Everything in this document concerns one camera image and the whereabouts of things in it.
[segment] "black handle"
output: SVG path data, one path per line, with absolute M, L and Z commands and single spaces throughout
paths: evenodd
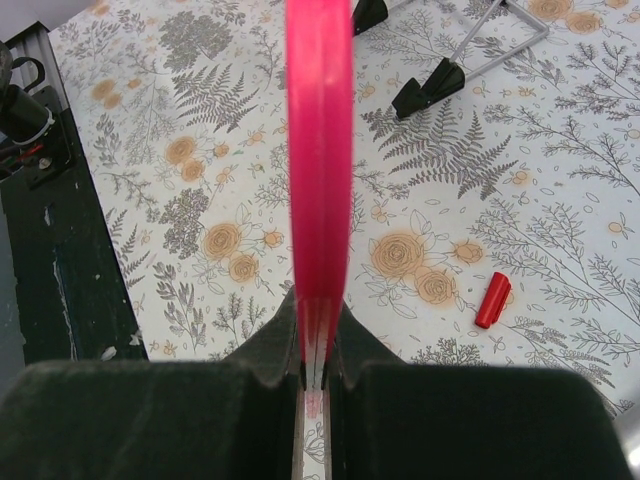
M 24 91 L 28 93 L 29 90 L 32 90 L 33 88 L 37 87 L 42 82 L 44 82 L 45 71 L 44 71 L 44 65 L 42 64 L 42 62 L 40 60 L 38 60 L 36 58 L 32 58 L 32 57 L 16 58 L 13 61 L 13 63 L 11 64 L 11 69 L 13 70 L 14 68 L 21 67 L 22 65 L 24 65 L 27 62 L 32 62 L 36 66 L 36 68 L 38 70 L 37 78 L 33 82 L 31 82 L 29 85 L 24 87 Z

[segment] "black tool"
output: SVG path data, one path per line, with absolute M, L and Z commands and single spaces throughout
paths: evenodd
M 354 35 L 366 32 L 384 22 L 389 17 L 389 10 L 384 0 L 360 0 L 353 10 Z
M 0 407 L 0 478 L 291 480 L 296 342 L 289 292 L 219 363 L 32 366 Z M 407 365 L 344 307 L 325 388 L 335 480 L 631 480 L 575 374 Z

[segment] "fern leaf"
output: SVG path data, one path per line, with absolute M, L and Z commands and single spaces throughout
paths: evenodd
M 125 244 L 120 249 L 120 254 L 126 261 L 129 261 L 128 256 L 131 253 L 133 253 L 133 247 L 136 243 L 137 234 L 138 234 L 138 225 L 133 227 L 133 231 L 131 232 L 131 235 L 129 235 L 129 239 L 125 242 Z
M 500 165 L 494 167 L 488 172 L 484 173 L 482 177 L 484 177 L 484 182 L 482 183 L 482 191 L 480 192 L 480 200 L 486 200 L 491 195 L 496 193 L 495 185 L 498 183 L 500 177 L 511 167 L 513 167 L 517 161 L 505 163 L 504 165 Z
M 180 117 L 191 117 L 187 125 L 214 123 L 215 131 L 228 126 L 228 131 L 239 127 L 239 122 L 255 108 L 245 108 L 258 93 L 256 89 L 242 96 L 244 73 L 232 85 L 231 65 L 221 72 L 214 66 L 205 75 L 206 68 L 197 73 L 179 75 L 173 78 L 177 94 L 178 108 L 183 110 Z
M 401 155 L 415 155 L 422 152 L 428 146 L 429 139 L 411 134 L 406 137 L 404 142 L 390 149 L 382 159 L 388 160 L 389 158 Z
M 427 182 L 438 183 L 457 183 L 457 175 L 455 172 L 447 172 L 445 170 L 436 170 L 425 172 L 424 170 L 409 180 L 409 186 L 420 185 Z
M 469 167 L 472 169 L 486 169 L 504 152 L 507 145 L 511 141 L 511 135 L 508 135 L 497 147 L 491 147 L 479 155 L 475 155 L 470 161 Z
M 125 282 L 125 285 L 127 286 L 127 288 L 131 288 L 134 285 L 140 283 L 143 279 L 144 279 L 144 275 L 142 277 L 132 278 L 132 279 L 127 280 Z
M 424 158 L 421 158 L 421 157 L 412 158 L 411 160 L 407 160 L 405 162 L 402 162 L 400 165 L 393 167 L 389 173 L 390 174 L 396 173 L 396 172 L 399 172 L 400 170 L 409 170 L 412 168 L 422 168 L 423 166 L 424 166 Z
M 123 210 L 120 215 L 116 218 L 116 221 L 113 222 L 113 227 L 111 228 L 111 238 L 119 238 L 121 236 L 120 232 L 122 232 L 122 224 L 124 220 L 124 216 L 127 214 L 126 210 Z

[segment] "floral paper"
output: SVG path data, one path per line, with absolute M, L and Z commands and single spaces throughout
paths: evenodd
M 639 393 L 640 8 L 531 0 L 546 40 L 398 122 L 402 85 L 488 4 L 394 5 L 354 40 L 347 304 L 408 361 L 569 369 L 619 415 Z M 460 64 L 533 33 L 501 8 Z M 103 1 L 51 41 L 149 357 L 222 358 L 292 285 L 282 0 Z M 494 271 L 513 291 L 485 331 Z M 320 465 L 321 423 L 308 437 Z

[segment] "pink saw blade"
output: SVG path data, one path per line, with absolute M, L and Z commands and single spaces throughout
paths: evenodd
M 298 330 L 320 388 L 346 283 L 353 54 L 349 0 L 287 0 L 289 182 Z

